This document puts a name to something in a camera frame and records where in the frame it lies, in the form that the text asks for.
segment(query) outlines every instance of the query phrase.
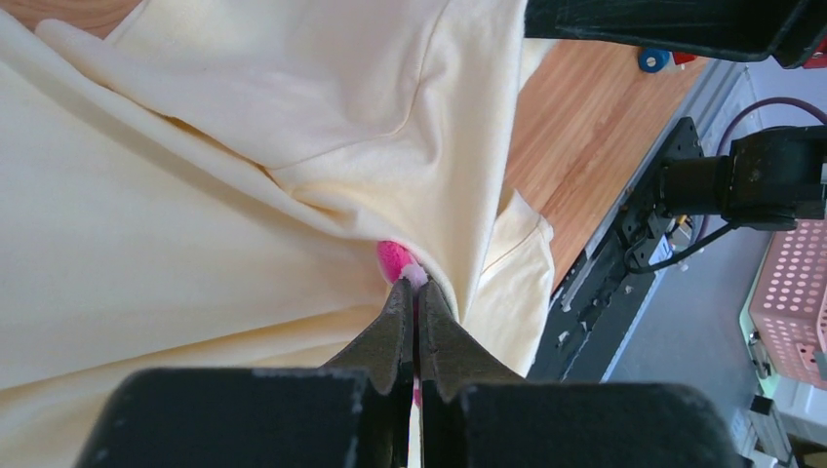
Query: pink plastic basket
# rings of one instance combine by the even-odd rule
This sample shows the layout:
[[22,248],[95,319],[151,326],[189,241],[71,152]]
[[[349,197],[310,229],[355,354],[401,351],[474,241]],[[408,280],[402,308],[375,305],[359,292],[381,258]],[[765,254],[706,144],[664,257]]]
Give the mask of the pink plastic basket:
[[813,356],[827,350],[827,223],[774,234],[749,313],[782,375],[827,390]]

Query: wooden table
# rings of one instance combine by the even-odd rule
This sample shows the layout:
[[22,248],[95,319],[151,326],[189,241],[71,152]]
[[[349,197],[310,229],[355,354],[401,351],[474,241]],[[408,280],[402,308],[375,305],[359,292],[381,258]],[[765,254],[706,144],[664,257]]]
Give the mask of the wooden table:
[[555,287],[706,63],[652,75],[637,54],[561,41],[520,93],[505,179],[554,227]]

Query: cloth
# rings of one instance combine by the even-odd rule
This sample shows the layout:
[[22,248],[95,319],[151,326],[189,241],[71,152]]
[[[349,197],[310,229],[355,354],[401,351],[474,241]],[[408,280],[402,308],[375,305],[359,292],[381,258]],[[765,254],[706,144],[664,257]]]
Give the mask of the cloth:
[[524,7],[152,0],[103,41],[0,12],[0,466],[69,465],[132,371],[324,363],[386,298],[379,240],[525,374]]

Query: purple cable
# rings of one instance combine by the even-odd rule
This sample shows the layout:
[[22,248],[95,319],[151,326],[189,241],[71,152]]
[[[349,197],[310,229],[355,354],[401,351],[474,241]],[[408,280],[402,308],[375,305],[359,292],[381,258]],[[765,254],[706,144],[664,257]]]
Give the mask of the purple cable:
[[[770,97],[767,99],[761,99],[753,104],[748,105],[744,110],[740,111],[738,115],[732,119],[732,122],[729,122],[729,126],[726,130],[724,130],[724,134],[721,136],[721,141],[718,143],[718,149],[715,152],[715,156],[720,156],[724,153],[724,146],[729,142],[729,137],[732,135],[732,132],[735,131],[735,127],[742,120],[744,117],[747,116],[750,112],[755,109],[764,107],[765,105],[772,105],[772,104],[787,104],[798,107],[803,111],[808,112],[811,116],[815,117],[816,119],[820,120],[823,125],[827,125],[827,113],[824,113],[818,107],[810,104],[805,100],[796,99],[794,97]],[[698,235],[695,238],[695,242],[700,241],[706,235],[706,230],[709,228],[709,215],[705,214],[703,216],[703,221],[700,223],[700,228],[698,229]]]

